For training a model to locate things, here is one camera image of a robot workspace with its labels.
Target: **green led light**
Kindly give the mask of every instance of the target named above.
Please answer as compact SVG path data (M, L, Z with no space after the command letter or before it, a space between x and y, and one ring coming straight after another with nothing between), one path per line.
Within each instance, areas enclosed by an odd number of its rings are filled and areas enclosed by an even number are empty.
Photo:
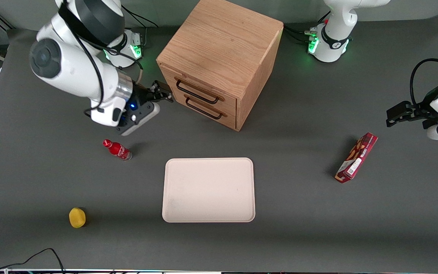
M315 38L311 44L309 45L309 52L310 53L314 53L315 49L317 49L317 45L319 44L319 39Z
M140 46L129 45L129 48L131 48L131 52L133 53L133 55L136 59L141 58L141 47Z
M106 59L108 59L109 61L111 61L111 58L109 58L108 52L106 52L105 50L103 50L103 51L104 51L104 54L106 55Z
M342 53L346 52L346 49L348 48L349 39L346 41L346 45L344 46L344 49L342 50Z

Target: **barcode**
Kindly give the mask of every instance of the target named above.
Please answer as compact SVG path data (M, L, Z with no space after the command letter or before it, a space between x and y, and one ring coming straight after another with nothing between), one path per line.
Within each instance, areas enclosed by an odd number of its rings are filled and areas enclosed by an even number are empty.
M349 160L349 161L344 161L344 163L342 163L341 168L339 168L339 170L337 170L337 172L341 172L343 170L345 170L346 167L348 167L348 165L350 165L354 160Z
M349 175L353 175L354 172L356 171L356 169L358 169L359 164L361 163L361 159L358 158L354 161L354 163L352 163L351 167L348 170L348 174Z

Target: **bottle cap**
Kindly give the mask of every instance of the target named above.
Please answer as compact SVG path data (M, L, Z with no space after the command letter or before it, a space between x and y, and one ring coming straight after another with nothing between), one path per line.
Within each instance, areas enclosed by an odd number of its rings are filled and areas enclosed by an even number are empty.
M111 142L110 140L106 139L102 142L102 145L105 147L111 147L113 145L113 142Z

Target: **bottle label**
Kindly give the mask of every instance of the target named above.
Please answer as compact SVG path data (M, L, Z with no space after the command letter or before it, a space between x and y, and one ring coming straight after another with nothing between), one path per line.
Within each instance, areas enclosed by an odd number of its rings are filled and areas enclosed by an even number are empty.
M123 160L129 160L130 151L125 148L123 145L119 148L118 154L116 156L120 157Z

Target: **black cable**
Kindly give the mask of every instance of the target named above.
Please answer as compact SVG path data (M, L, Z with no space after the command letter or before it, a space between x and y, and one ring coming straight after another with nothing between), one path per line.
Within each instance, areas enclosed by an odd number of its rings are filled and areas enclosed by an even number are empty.
M40 253L42 253L42 252L44 252L44 251L47 251L47 250L51 250L51 251L54 253L55 257L56 257L57 260L59 261L60 270L61 270L62 273L64 274L65 271L64 271L64 266L63 266L63 264L62 264L62 261L60 260L59 255L57 255L57 253L55 252L55 250L54 250L53 248L45 248L44 250L42 250L42 251L40 251L40 252L38 252L38 253L36 253L36 254L33 254L31 257L29 257L29 258L28 258L26 261L24 261L23 263L15 263L15 264L5 265L5 266L0 267L0 270L1 270L1 269L8 268L8 267L15 266L15 265L24 265L24 264L26 264L29 260L31 260L33 257L35 257L36 255L38 255L38 254L40 254Z
M127 8L125 8L124 6L122 6L122 7L123 7L123 9L124 9L126 12L129 13L129 15L132 16L132 18L134 18L136 21L138 21L138 23L140 23L141 26L143 26L143 28L146 28L146 26L144 25L144 23L142 23L138 18L136 18L136 17L134 16L134 14L133 14L131 11L129 11L129 10L128 10Z
M322 20L324 20L326 17L327 17L327 15L329 15L330 14L330 11L329 12L327 12L321 19L319 19L318 21L317 21L317 23L320 23L320 22L322 22Z
M120 56L123 56L123 57L126 57L126 58L130 59L133 62L135 62L140 67L141 70L143 70L143 66L141 65L141 63L137 59L135 59L135 58L133 58L131 56L128 56L128 55L126 55L124 53L118 52L117 50L115 50L113 48L100 46L100 45L98 45L96 43L93 43L91 41L88 41L88 40L86 40L86 39L84 39L84 38L82 38L80 36L79 36L79 38L81 40L83 40L84 42L88 43L89 45L91 45L92 47L95 47L95 48L98 48L98 49L105 49L105 50L107 50L110 53L117 54L117 55L120 55Z
M99 71L99 68L97 67L96 62L94 61L94 58L92 58L92 55L90 55L90 52L87 50L87 48L84 46L84 44L82 43L82 41L80 41L79 36L74 33L70 28L69 28L70 32L73 34L73 36L75 37L75 39L77 40L77 42L79 43L80 47L82 47L82 49L84 50L84 53L87 55L87 57L89 58L90 62L92 63L92 66L94 67L94 70L96 71L96 75L97 75L97 80L99 81L99 88L101 89L101 98L99 99L99 104L97 104L97 106L95 107L91 107L88 109L84 110L84 114L86 114L88 111L92 111L94 109L98 109L101 104L102 101L104 99L104 84L102 82L102 76L101 76L101 72Z
M283 25L283 27L284 27L286 30L289 30L289 31L291 31L291 32L299 33L299 34L304 34L303 31L299 31L299 30L296 30L296 29L292 29L292 28L290 28L289 26L285 26L285 25Z
M302 40L302 39L300 39L300 38L297 38L297 37L295 37L292 33L290 33L289 31L287 31L286 32L288 35L290 35L290 37L292 37L293 39L295 39L295 40L297 40L297 41L300 41L300 42L302 42L302 43L308 43L309 41L308 40Z
M144 23L142 23L138 18L135 17L135 15L130 12L127 8L123 7L125 11L127 11L129 13L130 16L132 16L132 18L134 18L136 21L138 21L141 26L143 26L144 28L144 42L141 43L143 46L146 45L146 41L148 40L147 34L148 34L148 27L144 25Z
M415 107L415 109L419 112L419 114L421 114L422 116L424 116L424 118L428 119L428 120L433 120L433 118L429 117L426 113L423 113L420 110L419 105L417 104L417 102L415 101L415 95L413 92L413 79L415 78L415 73L417 72L417 69L419 69L419 67L426 63L426 62L438 62L437 58L428 58L428 59L424 59L422 61L420 61L412 70L412 75L410 76L410 98L412 99L412 104Z
M128 10L128 9L127 9L126 7L124 7L123 5L121 5L121 6L122 6L123 9L124 9L125 11L127 11L129 14L134 14L134 15L136 15L137 17L139 17L139 18L141 18L141 19L143 19L143 20L146 20L146 21L152 23L153 25L155 25L155 26L158 28L158 25L155 24L155 22L153 22L153 21L151 21L151 20L148 20L148 19L144 18L143 16L141 16L141 15L139 15L139 14L136 14L136 13L134 13L134 12Z

